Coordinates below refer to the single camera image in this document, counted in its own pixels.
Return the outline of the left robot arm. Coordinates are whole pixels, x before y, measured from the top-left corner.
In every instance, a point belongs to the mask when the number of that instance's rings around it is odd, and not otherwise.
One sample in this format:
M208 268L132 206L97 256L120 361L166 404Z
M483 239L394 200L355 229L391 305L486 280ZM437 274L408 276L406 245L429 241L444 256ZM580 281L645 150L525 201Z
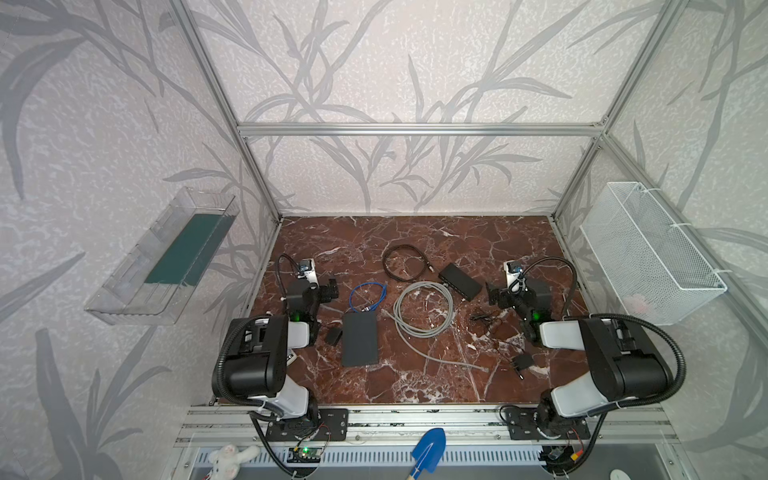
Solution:
M214 365L214 396L249 407L257 421L318 427L317 400L288 376L288 359L290 352L316 343L319 307L338 296L334 278L326 285L301 278L283 295L282 313L233 320Z

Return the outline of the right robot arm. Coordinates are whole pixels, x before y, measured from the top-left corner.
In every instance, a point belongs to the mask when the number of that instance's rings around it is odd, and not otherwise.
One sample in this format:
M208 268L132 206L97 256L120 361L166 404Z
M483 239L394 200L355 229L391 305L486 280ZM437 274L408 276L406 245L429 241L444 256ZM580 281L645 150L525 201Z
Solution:
M658 326L625 314L551 316L548 286L515 279L507 287L486 287L489 303L513 310L525 338L538 348L584 353L588 370L544 391L535 407L504 405L501 421L514 440L560 440L586 433L587 420L611 411L663 402L687 376L676 341Z

